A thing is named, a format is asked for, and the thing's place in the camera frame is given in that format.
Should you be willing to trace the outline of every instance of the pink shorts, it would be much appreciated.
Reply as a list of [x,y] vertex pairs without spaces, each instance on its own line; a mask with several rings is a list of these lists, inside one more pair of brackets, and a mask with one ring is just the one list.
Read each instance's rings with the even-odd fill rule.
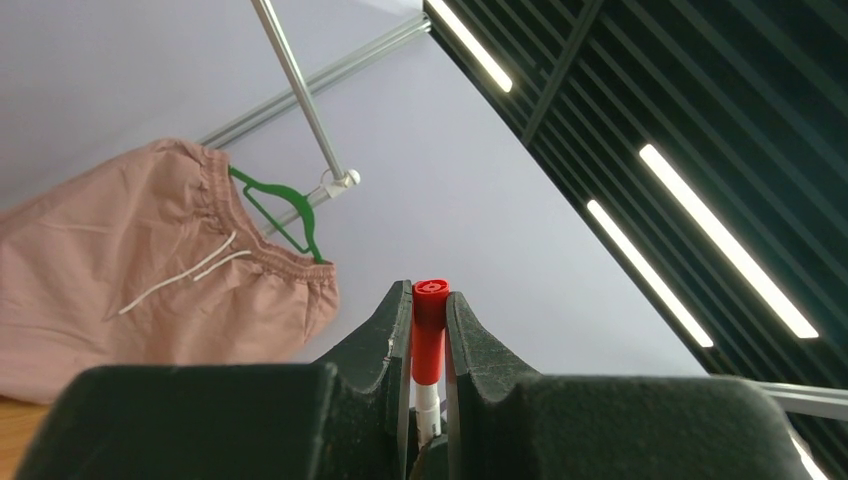
[[335,266],[265,240],[228,167],[161,140],[0,214],[0,395],[47,403],[104,364],[282,362],[320,332]]

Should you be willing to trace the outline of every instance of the led light strip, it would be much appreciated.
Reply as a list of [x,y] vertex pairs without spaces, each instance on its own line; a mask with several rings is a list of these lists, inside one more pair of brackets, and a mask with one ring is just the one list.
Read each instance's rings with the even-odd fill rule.
[[465,48],[471,52],[471,55],[474,55],[474,58],[480,62],[480,65],[483,66],[495,83],[501,87],[501,90],[504,92],[512,90],[512,80],[509,78],[509,75],[507,75],[503,68],[498,65],[498,62],[489,55],[489,52],[483,48],[483,45],[474,38],[471,31],[468,30],[459,17],[453,13],[450,7],[448,7],[443,0],[427,0],[427,3],[433,8],[433,11],[435,11],[442,20],[444,20],[448,28],[450,28],[454,35],[459,38],[459,41],[465,45]]
[[812,324],[789,301],[657,149],[652,145],[646,145],[639,151],[639,156],[792,333],[799,338],[818,337],[819,333]]
[[801,454],[801,463],[804,464],[804,468],[807,469],[807,472],[810,473],[810,477],[813,480],[828,480],[827,475],[816,465],[816,462],[813,461],[813,457],[807,453],[806,450],[797,442],[795,439],[792,439],[792,443],[795,444],[795,448],[798,449],[798,453]]
[[654,289],[657,296],[665,303],[669,310],[677,317],[677,320],[683,325],[683,328],[689,332],[689,335],[698,342],[698,345],[702,347],[712,347],[713,341],[707,332],[701,327],[700,324],[695,320],[695,317],[689,313],[689,310],[683,306],[683,303],[677,298],[676,295],[668,288],[668,285],[663,281],[663,279],[657,274],[657,272],[651,267],[645,257],[639,253],[639,250],[630,242],[630,239],[618,228],[618,225],[610,218],[607,212],[601,207],[601,205],[595,201],[590,201],[587,205],[589,208],[589,212],[592,216],[595,217],[595,220],[603,227],[603,229],[607,232],[607,235],[612,238],[612,241],[615,242],[616,246],[621,250],[622,253],[630,260],[630,263],[636,267],[636,270],[639,271],[639,274],[642,275],[648,285]]

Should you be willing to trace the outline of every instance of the plastic hanger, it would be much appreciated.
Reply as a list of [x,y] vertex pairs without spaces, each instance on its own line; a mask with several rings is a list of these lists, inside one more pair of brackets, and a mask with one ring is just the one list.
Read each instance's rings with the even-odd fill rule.
[[[315,244],[315,212],[312,210],[312,206],[309,205],[309,200],[306,196],[285,185],[268,185],[267,183],[257,182],[233,166],[230,167],[230,175],[241,180],[245,184],[245,187],[242,190],[244,196],[250,200],[250,203],[259,210],[259,213],[261,213],[265,219],[271,222],[271,225],[273,225],[278,232],[286,237],[286,240],[288,240],[298,252],[311,253],[317,263],[324,263],[324,258],[321,256],[321,252],[318,251],[318,246]],[[274,217],[265,210],[265,207],[260,205],[259,202],[253,198],[250,194],[251,189],[256,189],[262,193],[282,198],[292,204],[298,215],[300,215],[300,218],[303,220],[303,232],[306,237],[307,245],[306,248],[297,243],[297,241],[292,238],[288,232],[286,232],[286,229],[280,225],[280,222],[274,219]]]

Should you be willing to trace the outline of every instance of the chrome pole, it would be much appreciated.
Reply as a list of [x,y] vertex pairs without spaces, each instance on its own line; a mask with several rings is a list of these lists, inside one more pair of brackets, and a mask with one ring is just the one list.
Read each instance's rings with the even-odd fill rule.
[[[382,37],[320,70],[308,79],[307,85],[312,93],[317,95],[395,51],[410,40],[429,32],[430,26],[430,19],[426,15],[417,15]],[[215,149],[226,148],[296,106],[297,97],[293,90],[280,93],[210,133],[198,143]]]
[[300,73],[300,68],[297,66],[294,53],[289,46],[288,40],[286,40],[280,20],[274,13],[271,0],[251,0],[251,3],[253,3],[253,8],[256,9],[256,14],[259,15],[259,21],[262,22],[262,27],[268,35],[268,40],[271,41],[271,46],[274,47],[274,52],[280,60],[280,65],[282,65],[283,70],[286,72],[289,84],[291,84],[294,95],[297,97],[298,103],[300,103],[303,115],[306,116],[306,121],[309,122],[309,128],[312,129],[312,134],[315,135],[315,140],[318,141],[318,146],[327,160],[327,165],[333,173],[333,178],[336,180],[343,179],[345,172],[339,165],[339,161],[336,159],[336,152],[333,151],[333,146],[330,144],[330,139],[327,137],[324,125],[321,124],[321,119],[318,118],[318,112],[315,110],[315,102],[312,100],[312,94],[309,93],[309,88],[306,86],[303,74]]
[[784,410],[848,422],[848,390],[758,382]]

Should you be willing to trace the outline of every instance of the white drawstring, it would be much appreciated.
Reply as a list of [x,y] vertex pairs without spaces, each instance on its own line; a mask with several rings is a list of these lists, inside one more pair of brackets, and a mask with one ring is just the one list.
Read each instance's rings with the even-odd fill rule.
[[[227,241],[226,241],[226,242],[224,242],[224,244],[223,244],[223,245],[221,245],[220,247],[218,247],[218,249],[217,249],[217,250],[215,250],[214,252],[210,253],[210,254],[209,254],[206,258],[204,258],[203,260],[201,260],[200,262],[198,262],[198,264],[197,264],[197,265],[195,265],[195,266],[191,267],[190,269],[186,270],[185,272],[183,272],[183,273],[181,273],[181,274],[179,274],[179,275],[175,275],[175,276],[173,276],[173,277],[171,277],[171,278],[169,278],[169,279],[167,279],[167,280],[165,280],[165,281],[163,281],[163,282],[157,283],[156,285],[154,285],[154,286],[152,286],[152,287],[148,288],[148,289],[147,289],[144,293],[142,293],[141,295],[139,295],[139,296],[138,296],[138,298],[136,298],[135,300],[133,300],[133,301],[132,301],[129,305],[127,305],[126,307],[124,307],[124,308],[122,308],[122,309],[118,310],[118,315],[123,315],[123,314],[125,314],[125,313],[129,312],[130,310],[132,310],[133,308],[135,308],[135,307],[136,307],[139,303],[141,303],[141,301],[142,301],[142,300],[144,300],[144,299],[145,299],[148,295],[150,295],[151,293],[155,292],[156,290],[159,290],[160,288],[162,288],[162,287],[164,287],[164,286],[170,285],[170,284],[172,284],[172,283],[176,282],[177,280],[181,280],[181,279],[183,279],[183,278],[185,278],[185,277],[187,277],[187,276],[191,275],[192,273],[194,273],[194,271],[195,271],[195,270],[198,270],[198,269],[202,268],[204,265],[206,265],[207,263],[209,263],[210,261],[212,261],[212,259],[213,259],[213,258],[217,257],[217,256],[218,256],[221,252],[223,252],[224,250],[226,250],[226,248],[227,248],[227,247],[229,247],[229,246],[230,246],[230,244],[231,244],[231,243],[233,243],[233,240],[235,240],[235,239],[236,239],[236,232],[233,232],[233,233],[231,233],[231,234],[230,234],[230,237],[229,237],[229,238],[227,238]],[[209,267],[209,269],[207,269],[205,272],[201,273],[200,275],[198,275],[198,276],[194,277],[194,278],[192,279],[192,281],[195,281],[195,282],[196,282],[196,281],[200,280],[201,278],[205,277],[206,275],[208,275],[208,274],[209,274],[209,272],[211,272],[212,270],[215,270],[216,268],[218,268],[218,267],[220,267],[221,265],[223,265],[223,264],[227,263],[228,261],[230,261],[230,260],[232,260],[232,259],[234,259],[234,258],[236,258],[236,257],[240,257],[240,256],[242,256],[242,255],[248,255],[248,254],[250,254],[250,250],[242,250],[242,251],[240,251],[240,252],[236,252],[236,253],[234,253],[234,254],[232,254],[232,255],[229,255],[229,256],[227,256],[227,257],[224,257],[224,259],[223,259],[223,260],[221,260],[220,262],[218,262],[218,263],[216,263],[216,264],[212,265],[211,267]]]
[[236,258],[236,257],[240,257],[240,256],[242,256],[242,255],[250,255],[250,250],[242,250],[242,251],[240,251],[240,252],[236,252],[236,253],[234,253],[234,254],[232,254],[232,255],[227,255],[226,257],[224,257],[223,259],[221,259],[221,261],[219,261],[219,262],[218,262],[218,263],[216,263],[215,265],[212,265],[211,267],[209,267],[208,269],[206,269],[206,271],[205,271],[205,272],[203,272],[203,273],[201,273],[200,275],[198,275],[198,276],[196,276],[196,277],[192,278],[191,280],[192,280],[192,281],[194,281],[194,282],[196,282],[196,281],[200,280],[201,278],[205,277],[206,275],[209,275],[209,273],[210,273],[210,272],[212,272],[212,270],[215,270],[216,268],[220,267],[221,265],[223,265],[223,264],[225,264],[225,263],[229,262],[230,260],[232,260],[232,259],[234,259],[234,258]]

